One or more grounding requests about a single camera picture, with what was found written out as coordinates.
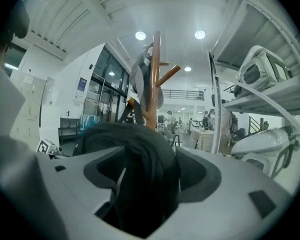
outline poster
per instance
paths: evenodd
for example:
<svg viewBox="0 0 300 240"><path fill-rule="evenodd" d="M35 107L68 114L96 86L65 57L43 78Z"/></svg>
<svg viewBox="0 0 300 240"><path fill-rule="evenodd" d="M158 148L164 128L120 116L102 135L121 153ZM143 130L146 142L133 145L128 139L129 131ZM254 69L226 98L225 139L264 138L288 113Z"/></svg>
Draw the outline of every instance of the poster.
<svg viewBox="0 0 300 240"><path fill-rule="evenodd" d="M77 97L83 97L85 88L86 88L87 80L80 77L79 83L78 83L78 88L76 89L76 96Z"/></svg>

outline glass window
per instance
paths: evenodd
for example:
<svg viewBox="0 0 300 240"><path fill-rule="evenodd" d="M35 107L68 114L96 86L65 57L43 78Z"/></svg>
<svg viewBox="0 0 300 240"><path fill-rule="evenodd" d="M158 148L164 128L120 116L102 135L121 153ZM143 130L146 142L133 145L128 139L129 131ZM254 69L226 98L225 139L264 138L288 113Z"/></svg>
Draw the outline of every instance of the glass window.
<svg viewBox="0 0 300 240"><path fill-rule="evenodd" d="M88 87L87 97L94 99L96 101L99 100L99 91L100 91L100 84L91 80Z"/></svg>
<svg viewBox="0 0 300 240"><path fill-rule="evenodd" d="M128 78L129 78L128 73L124 72L124 76L123 76L123 80L122 80L122 87L121 87L121 90L124 93L127 93L127 90L129 88Z"/></svg>
<svg viewBox="0 0 300 240"><path fill-rule="evenodd" d="M121 65L114 58L111 57L108 66L106 68L104 78L109 83L111 83L112 86L119 88L120 83L122 81L121 79L122 71L123 68L121 67Z"/></svg>
<svg viewBox="0 0 300 240"><path fill-rule="evenodd" d="M103 49L102 52L100 53L100 56L95 64L95 68L93 69L93 72L96 73L98 76L102 77L103 72L106 68L107 65L107 60L109 58L110 54Z"/></svg>
<svg viewBox="0 0 300 240"><path fill-rule="evenodd" d="M114 123L117 119L116 119L116 115L117 115L117 111L118 111L118 101L120 99L120 94L117 92L113 92L112 95L112 104L111 104L111 111L110 111L110 123Z"/></svg>
<svg viewBox="0 0 300 240"><path fill-rule="evenodd" d="M126 108L126 98L121 96L120 97L119 108L118 108L118 120L120 119L120 117L124 113L125 108Z"/></svg>
<svg viewBox="0 0 300 240"><path fill-rule="evenodd" d="M14 43L12 43L11 48L6 51L3 57L3 68L9 77L11 76L13 70L18 69L25 53L25 49L15 45Z"/></svg>
<svg viewBox="0 0 300 240"><path fill-rule="evenodd" d="M97 112L97 116L100 117L100 122L108 122L109 120L109 105L112 92L113 91L109 88L103 87L101 100Z"/></svg>

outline ceiling light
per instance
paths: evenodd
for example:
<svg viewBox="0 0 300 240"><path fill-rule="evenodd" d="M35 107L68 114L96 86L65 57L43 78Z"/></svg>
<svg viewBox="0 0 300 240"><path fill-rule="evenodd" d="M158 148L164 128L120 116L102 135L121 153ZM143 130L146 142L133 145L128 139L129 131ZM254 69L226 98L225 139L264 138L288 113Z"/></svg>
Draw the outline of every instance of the ceiling light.
<svg viewBox="0 0 300 240"><path fill-rule="evenodd" d="M195 32L194 36L196 39L204 39L206 36L206 32L204 32L203 30L198 30L197 32Z"/></svg>
<svg viewBox="0 0 300 240"><path fill-rule="evenodd" d="M8 63L4 63L4 66L5 66L6 68L8 68L8 69L18 70L18 68L17 68L16 66L12 66L12 65L10 65L10 64L8 64Z"/></svg>
<svg viewBox="0 0 300 240"><path fill-rule="evenodd" d="M146 34L142 31L139 31L137 33L135 33L135 38L138 40L145 40L146 39Z"/></svg>

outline person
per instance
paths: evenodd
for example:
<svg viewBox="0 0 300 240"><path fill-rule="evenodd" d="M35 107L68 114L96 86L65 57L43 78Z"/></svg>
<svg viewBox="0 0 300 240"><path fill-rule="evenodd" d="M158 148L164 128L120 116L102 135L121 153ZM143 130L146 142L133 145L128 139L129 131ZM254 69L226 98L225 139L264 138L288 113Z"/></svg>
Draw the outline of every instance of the person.
<svg viewBox="0 0 300 240"><path fill-rule="evenodd" d="M202 128L205 130L209 130L210 119L208 117L208 111L206 110L202 119Z"/></svg>
<svg viewBox="0 0 300 240"><path fill-rule="evenodd" d="M210 109L210 112L208 114L209 118L209 130L213 131L214 130L214 125L215 125L215 110L212 108Z"/></svg>
<svg viewBox="0 0 300 240"><path fill-rule="evenodd" d="M133 124L134 123L134 109L128 114L127 119L125 120L127 124Z"/></svg>
<svg viewBox="0 0 300 240"><path fill-rule="evenodd" d="M192 122L192 117L189 120L189 129L188 129L188 134L191 134L191 122Z"/></svg>
<svg viewBox="0 0 300 240"><path fill-rule="evenodd" d="M231 112L226 110L224 106L222 106L221 137L220 137L219 152L221 152L223 155L230 154L231 125L232 125Z"/></svg>
<svg viewBox="0 0 300 240"><path fill-rule="evenodd" d="M167 126L168 126L168 129L170 130L171 127L172 127L172 112L168 111L167 114L168 114L167 117L166 117Z"/></svg>

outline white metal shelf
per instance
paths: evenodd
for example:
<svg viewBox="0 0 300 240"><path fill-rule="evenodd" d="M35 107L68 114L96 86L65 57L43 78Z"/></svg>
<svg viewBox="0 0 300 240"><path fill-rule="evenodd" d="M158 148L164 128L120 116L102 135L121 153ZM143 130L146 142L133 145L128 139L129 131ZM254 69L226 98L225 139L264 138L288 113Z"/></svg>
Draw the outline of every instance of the white metal shelf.
<svg viewBox="0 0 300 240"><path fill-rule="evenodd" d="M266 89L262 94L278 103L291 115L300 115L300 75ZM224 108L233 112L282 117L272 105L255 94L227 102Z"/></svg>

